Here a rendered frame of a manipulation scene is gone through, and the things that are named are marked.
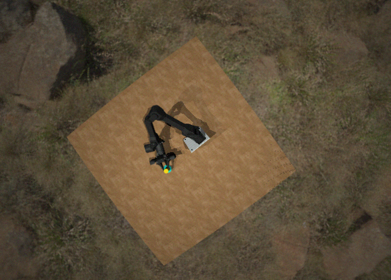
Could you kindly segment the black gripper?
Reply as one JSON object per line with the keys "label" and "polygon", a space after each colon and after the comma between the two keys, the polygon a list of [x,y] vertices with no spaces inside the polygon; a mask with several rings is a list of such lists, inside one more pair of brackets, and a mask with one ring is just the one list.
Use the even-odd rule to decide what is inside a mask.
{"label": "black gripper", "polygon": [[[156,151],[156,154],[158,154],[158,155],[161,155],[161,153],[165,154],[164,149],[162,149],[160,151]],[[169,161],[173,160],[175,158],[176,158],[175,154],[171,154],[171,155],[169,155],[169,157],[167,157],[166,164],[167,164],[167,169],[168,170],[169,170]],[[164,170],[162,163],[159,164],[157,159],[153,159],[153,160],[150,161],[150,164],[155,164],[155,163],[156,163],[156,165],[159,165],[162,170]]]}

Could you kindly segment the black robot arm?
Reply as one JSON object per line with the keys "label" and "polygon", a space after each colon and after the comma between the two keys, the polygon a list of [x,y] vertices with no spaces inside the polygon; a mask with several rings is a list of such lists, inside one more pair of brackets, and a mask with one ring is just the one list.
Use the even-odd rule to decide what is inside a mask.
{"label": "black robot arm", "polygon": [[[159,141],[159,136],[155,132],[155,129],[153,127],[154,120],[162,120],[168,123],[169,125],[181,130],[183,136],[195,140],[195,142],[198,143],[198,145],[201,144],[206,139],[206,137],[204,137],[204,135],[199,131],[198,126],[180,122],[179,120],[166,114],[160,106],[153,105],[150,112],[147,114],[144,120],[148,133],[150,135],[150,144],[144,145],[146,153],[154,152],[155,149],[156,151],[160,151],[164,149],[163,143],[165,141],[163,140]],[[161,155],[157,154],[156,157],[159,164],[165,162],[165,160],[167,159],[166,154],[163,153],[161,153]]]}

